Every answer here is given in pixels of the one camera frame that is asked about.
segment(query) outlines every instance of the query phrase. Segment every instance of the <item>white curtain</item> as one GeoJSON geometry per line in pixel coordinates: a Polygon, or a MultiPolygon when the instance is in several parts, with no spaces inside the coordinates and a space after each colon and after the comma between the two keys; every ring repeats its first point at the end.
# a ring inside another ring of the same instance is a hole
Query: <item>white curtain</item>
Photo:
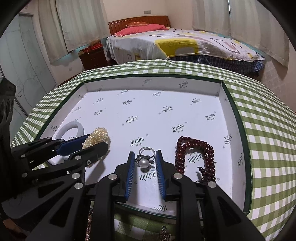
{"type": "Polygon", "coordinates": [[[257,0],[229,0],[229,4],[231,36],[287,67],[289,39],[275,17],[257,0]]]}
{"type": "Polygon", "coordinates": [[[228,0],[192,1],[193,30],[204,30],[209,32],[220,33],[226,36],[230,35],[230,17],[228,0]]]}
{"type": "Polygon", "coordinates": [[[110,36],[103,0],[56,0],[56,4],[69,52],[110,36]]]}
{"type": "Polygon", "coordinates": [[[39,0],[38,11],[41,32],[51,63],[68,54],[55,0],[39,0]]]}

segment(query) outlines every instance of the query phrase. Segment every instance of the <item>pink pillow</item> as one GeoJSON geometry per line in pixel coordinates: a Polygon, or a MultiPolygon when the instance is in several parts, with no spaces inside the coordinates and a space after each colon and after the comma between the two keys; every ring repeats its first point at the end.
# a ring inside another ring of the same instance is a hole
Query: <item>pink pillow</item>
{"type": "Polygon", "coordinates": [[[115,33],[114,36],[123,37],[129,34],[138,34],[155,30],[168,30],[168,28],[166,28],[164,25],[153,23],[148,24],[147,26],[124,28],[123,30],[120,30],[119,32],[115,33]]]}

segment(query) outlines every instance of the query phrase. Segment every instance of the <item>bed sheet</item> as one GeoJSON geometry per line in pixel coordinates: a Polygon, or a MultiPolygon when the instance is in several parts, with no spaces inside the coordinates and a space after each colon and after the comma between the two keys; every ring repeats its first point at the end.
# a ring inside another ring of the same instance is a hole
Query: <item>bed sheet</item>
{"type": "Polygon", "coordinates": [[[175,56],[207,55],[225,60],[254,62],[264,60],[247,45],[218,34],[169,28],[169,30],[110,36],[106,41],[112,59],[118,64],[136,60],[175,56]]]}

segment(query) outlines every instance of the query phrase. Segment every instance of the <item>pearl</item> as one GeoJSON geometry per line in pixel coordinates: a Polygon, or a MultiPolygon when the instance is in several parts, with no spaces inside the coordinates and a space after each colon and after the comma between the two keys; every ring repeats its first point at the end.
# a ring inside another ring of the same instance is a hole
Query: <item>pearl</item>
{"type": "Polygon", "coordinates": [[[89,137],[82,144],[82,149],[88,148],[100,142],[106,142],[108,140],[108,132],[103,127],[96,128],[89,137]]]}
{"type": "Polygon", "coordinates": [[[145,158],[142,158],[140,161],[139,161],[139,166],[141,168],[147,168],[149,167],[149,161],[145,158]]]}

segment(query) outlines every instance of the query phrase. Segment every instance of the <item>wooden headboard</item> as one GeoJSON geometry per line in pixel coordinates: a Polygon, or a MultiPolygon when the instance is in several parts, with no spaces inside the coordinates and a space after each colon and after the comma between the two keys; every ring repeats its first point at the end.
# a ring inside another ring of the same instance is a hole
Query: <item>wooden headboard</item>
{"type": "Polygon", "coordinates": [[[165,27],[170,27],[170,21],[168,19],[168,16],[165,16],[165,15],[125,18],[125,19],[120,19],[120,20],[108,23],[111,35],[124,29],[128,23],[132,23],[136,21],[143,21],[149,24],[157,23],[157,24],[164,25],[165,27]]]}

